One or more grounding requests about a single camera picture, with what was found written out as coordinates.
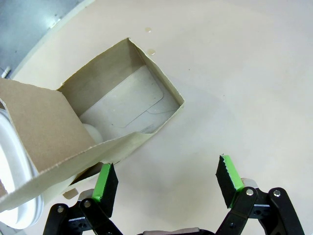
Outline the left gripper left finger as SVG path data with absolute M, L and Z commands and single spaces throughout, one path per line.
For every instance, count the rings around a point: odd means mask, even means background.
M 122 235 L 110 220 L 118 186 L 113 164 L 104 164 L 94 189 L 83 191 L 75 205 L 54 204 L 49 211 L 43 235 Z

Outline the brown cardboard cup carrier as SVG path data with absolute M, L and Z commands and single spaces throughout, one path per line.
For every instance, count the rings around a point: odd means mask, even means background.
M 0 107 L 36 172 L 12 191 L 0 178 L 0 212 L 40 195 L 50 200 L 98 162 L 124 160 L 183 104 L 164 72 L 129 38 L 56 90 L 0 78 Z

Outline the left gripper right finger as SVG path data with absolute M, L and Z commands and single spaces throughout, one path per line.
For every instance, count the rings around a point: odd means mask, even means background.
M 265 235 L 305 235 L 285 189 L 265 193 L 254 180 L 241 178 L 229 155 L 220 155 L 216 177 L 230 210 L 216 235 L 241 235 L 249 219 L 257 219 Z

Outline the white paper cup with lid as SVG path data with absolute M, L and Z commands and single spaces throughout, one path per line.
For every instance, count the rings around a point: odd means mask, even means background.
M 82 124 L 73 118 L 76 130 L 61 129 L 58 125 L 36 125 L 30 133 L 18 132 L 11 123 L 5 109 L 0 108 L 0 180 L 4 189 L 12 193 L 27 182 L 40 176 L 65 158 L 85 150 L 92 144 L 103 141 L 100 132 L 90 124 Z M 0 213 L 0 221 L 15 229 L 24 229 L 37 222 L 42 213 L 44 201 L 58 192 L 72 189 L 70 184 L 76 177 L 55 185 L 45 180 L 49 186 L 45 193 L 18 206 L 16 209 Z

